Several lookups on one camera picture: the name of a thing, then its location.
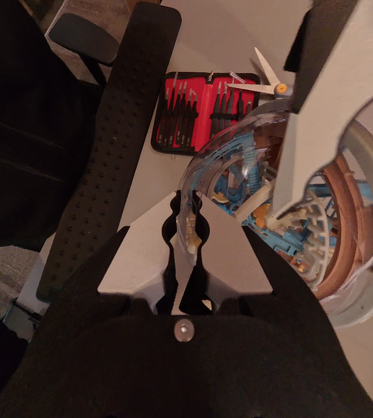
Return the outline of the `clear maze ball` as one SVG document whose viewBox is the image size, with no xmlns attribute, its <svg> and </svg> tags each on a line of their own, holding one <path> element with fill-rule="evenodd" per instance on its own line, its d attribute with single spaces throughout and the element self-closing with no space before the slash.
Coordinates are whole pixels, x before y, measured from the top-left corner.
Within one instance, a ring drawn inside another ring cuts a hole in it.
<svg viewBox="0 0 373 418">
<path fill-rule="evenodd" d="M 289 102 L 268 102 L 210 140 L 180 180 L 181 205 L 202 192 L 300 275 L 335 328 L 358 325 L 373 316 L 373 136 L 353 120 L 302 200 L 272 219 Z"/>
</svg>

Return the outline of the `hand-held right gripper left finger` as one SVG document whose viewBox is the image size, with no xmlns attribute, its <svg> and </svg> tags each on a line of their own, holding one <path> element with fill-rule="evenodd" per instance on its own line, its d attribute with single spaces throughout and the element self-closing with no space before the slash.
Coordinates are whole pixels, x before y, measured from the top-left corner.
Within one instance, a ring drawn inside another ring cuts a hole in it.
<svg viewBox="0 0 373 418">
<path fill-rule="evenodd" d="M 102 295 L 126 295 L 145 299 L 154 314 L 164 296 L 163 273 L 169 247 L 162 236 L 163 223 L 172 214 L 171 192 L 132 222 L 97 291 Z"/>
</svg>

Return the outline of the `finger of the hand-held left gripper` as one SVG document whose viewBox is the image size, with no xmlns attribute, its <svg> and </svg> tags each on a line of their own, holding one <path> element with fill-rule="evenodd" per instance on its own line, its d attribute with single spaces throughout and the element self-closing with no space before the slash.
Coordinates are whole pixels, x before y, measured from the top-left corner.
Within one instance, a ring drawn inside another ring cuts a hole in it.
<svg viewBox="0 0 373 418">
<path fill-rule="evenodd" d="M 290 112 L 272 215 L 302 200 L 311 177 L 335 159 L 348 124 L 373 100 L 373 1 L 358 1 L 301 111 Z"/>
</svg>

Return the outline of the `black dimpled foam pad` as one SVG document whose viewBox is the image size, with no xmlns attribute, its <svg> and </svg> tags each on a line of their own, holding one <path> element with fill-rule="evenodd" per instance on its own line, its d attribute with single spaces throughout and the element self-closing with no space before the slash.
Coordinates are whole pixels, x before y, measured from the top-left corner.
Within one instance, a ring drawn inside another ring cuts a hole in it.
<svg viewBox="0 0 373 418">
<path fill-rule="evenodd" d="M 85 172 L 44 266 L 38 300 L 52 302 L 70 276 L 117 232 L 181 23 L 174 8 L 135 6 L 96 114 Z"/>
</svg>

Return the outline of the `grey and yellow scissors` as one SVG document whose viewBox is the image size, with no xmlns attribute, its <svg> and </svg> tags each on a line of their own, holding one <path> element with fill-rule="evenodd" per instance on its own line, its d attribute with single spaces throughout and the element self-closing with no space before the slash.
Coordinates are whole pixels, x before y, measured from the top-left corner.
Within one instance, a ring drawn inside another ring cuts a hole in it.
<svg viewBox="0 0 373 418">
<path fill-rule="evenodd" d="M 265 95 L 271 95 L 275 99 L 291 98 L 294 93 L 294 86 L 291 84 L 285 84 L 279 80 L 276 73 L 273 71 L 268 61 L 262 55 L 257 47 L 254 48 L 258 60 L 262 66 L 262 70 L 268 80 L 268 85 L 261 84 L 243 84 L 243 83 L 230 83 L 226 84 L 227 87 L 235 88 L 243 91 L 252 91 Z"/>
</svg>

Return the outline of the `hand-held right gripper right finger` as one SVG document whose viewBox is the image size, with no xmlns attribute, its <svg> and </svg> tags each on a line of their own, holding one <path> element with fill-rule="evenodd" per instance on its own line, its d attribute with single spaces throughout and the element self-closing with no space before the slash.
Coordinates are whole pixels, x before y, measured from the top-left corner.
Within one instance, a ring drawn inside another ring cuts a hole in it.
<svg viewBox="0 0 373 418">
<path fill-rule="evenodd" d="M 200 191 L 181 205 L 178 239 L 193 266 L 181 312 L 210 314 L 227 299 L 273 293 L 243 228 Z"/>
</svg>

